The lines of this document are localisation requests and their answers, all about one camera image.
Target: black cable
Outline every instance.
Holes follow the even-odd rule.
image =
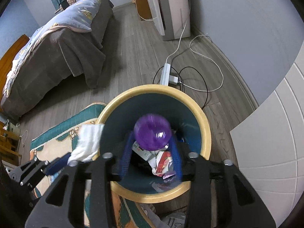
[[[194,70],[202,77],[202,79],[203,79],[203,81],[204,81],[204,83],[205,83],[206,92],[207,92],[207,97],[206,97],[206,101],[205,101],[203,107],[201,107],[201,109],[203,109],[203,108],[205,108],[205,106],[206,106],[206,104],[207,104],[207,101],[208,101],[208,87],[207,87],[206,81],[205,81],[204,77],[201,75],[201,73],[200,73],[196,68],[191,67],[191,66],[182,68],[181,71],[179,71],[179,73],[178,73],[178,79],[180,78],[181,72],[182,72],[184,69],[186,69],[186,68],[192,68],[192,69],[194,69]]]
[[[161,70],[163,67],[164,67],[164,66],[160,67],[160,68],[157,70],[156,74],[154,75],[152,84],[154,84],[156,75],[158,74],[159,70]],[[177,70],[176,70],[174,67],[171,67],[171,68],[178,74]],[[182,79],[180,76],[179,76],[179,78],[178,78],[178,82],[179,82],[179,80],[180,80],[180,82],[181,82],[181,85],[179,86],[179,90],[182,91],[182,92],[184,92],[184,85],[183,85],[184,81],[183,81],[183,79]]]
[[[153,78],[153,82],[152,82],[152,84],[154,84],[154,81],[155,81],[155,78],[156,78],[157,73],[158,73],[158,72],[159,72],[159,70],[161,70],[163,67],[164,67],[164,66],[160,67],[160,68],[157,70],[156,74],[154,75],[154,78]]]

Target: bed frame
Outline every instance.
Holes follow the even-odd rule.
[[[23,46],[29,41],[28,36],[23,34],[17,41],[7,50],[4,56],[0,59],[0,90],[3,91],[4,85],[6,83],[6,76],[12,69],[13,60],[17,53],[22,49]]]

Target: floor mat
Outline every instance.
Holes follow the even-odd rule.
[[[36,156],[39,160],[52,161],[76,148],[78,131],[83,124],[95,124],[98,116],[105,108],[105,103],[93,103],[84,110],[49,129],[31,142],[30,159]],[[34,189],[37,197],[42,196],[59,173],[45,176]],[[138,203],[126,200],[112,192],[114,214],[118,228],[155,228]],[[90,193],[85,194],[84,217],[85,226],[89,227]]]

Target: white cable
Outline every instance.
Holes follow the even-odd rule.
[[[203,54],[201,54],[201,53],[198,53],[198,52],[196,52],[196,51],[194,51],[194,50],[191,49],[191,44],[192,44],[193,40],[196,39],[197,37],[204,37],[204,36],[206,36],[206,35],[197,35],[196,37],[194,37],[194,38],[190,41],[189,49],[190,49],[193,53],[198,54],[198,55],[200,55],[201,57],[204,57],[204,58],[206,58],[206,59],[208,59],[208,60],[211,60],[211,61],[218,67],[219,71],[221,72],[221,75],[222,75],[222,83],[221,83],[221,85],[220,85],[218,88],[216,88],[216,89],[213,89],[213,90],[210,90],[210,91],[208,90],[208,92],[214,92],[214,91],[216,91],[216,90],[219,90],[219,89],[223,86],[223,82],[224,82],[224,76],[223,76],[223,73],[222,73],[220,67],[219,67],[219,66],[216,64],[216,62],[215,62],[214,60],[212,60],[211,58],[209,58],[209,57],[207,57],[207,56],[205,56],[205,55],[203,55]],[[189,87],[189,88],[191,88],[192,90],[195,90],[195,91],[198,91],[198,92],[207,92],[207,90],[199,90],[199,89],[196,89],[196,88],[187,86],[186,84],[184,84],[184,86],[185,86],[185,87]]]
[[[19,136],[19,137],[21,137],[21,143],[22,143],[22,145],[24,145],[24,143],[23,143],[23,136],[25,135],[25,132],[26,132],[26,137],[25,137],[25,140],[24,140],[24,143],[26,142],[26,139],[27,139],[27,136],[28,136],[28,131],[27,131],[27,129],[24,131],[24,133],[23,133],[23,135],[21,135],[21,136]]]
[[[136,11],[137,11],[137,13],[138,13],[137,5],[136,5],[136,0],[134,0],[134,1],[135,1]],[[145,20],[145,21],[153,21],[153,19],[155,19],[155,18],[152,18],[152,19],[149,19],[149,20],[146,20],[146,19],[144,19],[144,18],[142,18],[142,19]]]
[[[187,20],[187,22],[186,22],[186,24],[185,24],[185,26],[184,26],[183,31],[181,32],[181,37],[179,38],[179,42],[178,42],[178,46],[177,46],[176,50],[175,50],[175,51],[174,51],[172,54],[168,55],[168,57],[166,58],[166,62],[165,62],[165,64],[167,63],[167,61],[168,61],[169,57],[170,57],[170,56],[172,56],[172,55],[174,55],[174,54],[175,54],[175,53],[178,51],[178,49],[179,49],[179,45],[180,45],[180,43],[181,43],[181,38],[182,38],[182,36],[183,36],[183,34],[184,34],[184,31],[185,31],[185,29],[186,29],[186,25],[187,25],[187,23],[188,23],[188,20]]]
[[[178,42],[177,49],[176,49],[172,54],[168,55],[168,57],[166,58],[166,62],[165,62],[165,63],[167,63],[169,57],[172,56],[172,55],[174,55],[174,54],[178,51],[178,49],[179,49],[179,46],[180,46],[180,43],[181,43],[181,38],[182,38],[182,36],[183,36],[183,34],[184,34],[186,25],[187,25],[187,23],[188,23],[188,19],[190,18],[190,11],[191,11],[191,1],[189,0],[189,16],[188,16],[188,18],[187,18],[185,27],[184,27],[184,29],[183,29],[183,31],[182,31],[182,33],[181,33],[181,37],[179,38],[179,42]],[[206,59],[211,60],[211,61],[218,67],[218,69],[219,69],[219,71],[221,72],[221,75],[222,75],[222,83],[221,83],[221,85],[220,85],[218,88],[213,89],[213,90],[210,90],[210,91],[209,91],[209,90],[207,91],[207,90],[196,89],[196,88],[193,88],[193,87],[191,87],[191,86],[188,86],[188,85],[186,85],[186,84],[184,84],[184,83],[183,83],[183,85],[184,85],[185,87],[188,87],[188,88],[190,88],[190,89],[192,89],[192,90],[195,90],[195,91],[198,91],[198,92],[214,92],[214,91],[216,91],[216,90],[219,90],[219,89],[223,86],[223,83],[224,83],[224,76],[223,76],[223,73],[222,73],[220,67],[219,67],[219,66],[216,64],[216,62],[215,62],[214,60],[212,60],[211,58],[209,58],[209,57],[207,57],[207,56],[205,56],[205,55],[203,55],[203,54],[201,54],[201,53],[198,53],[198,52],[196,52],[196,51],[194,51],[194,50],[191,49],[191,44],[192,44],[193,40],[196,39],[197,37],[204,37],[204,36],[206,36],[206,35],[197,35],[196,37],[194,37],[194,38],[190,41],[189,49],[190,49],[193,53],[198,54],[198,55],[200,55],[201,57],[204,57],[204,58],[206,58]]]

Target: purple ball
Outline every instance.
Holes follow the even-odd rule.
[[[170,123],[162,116],[147,114],[139,118],[134,126],[134,135],[142,149],[162,149],[172,136]]]

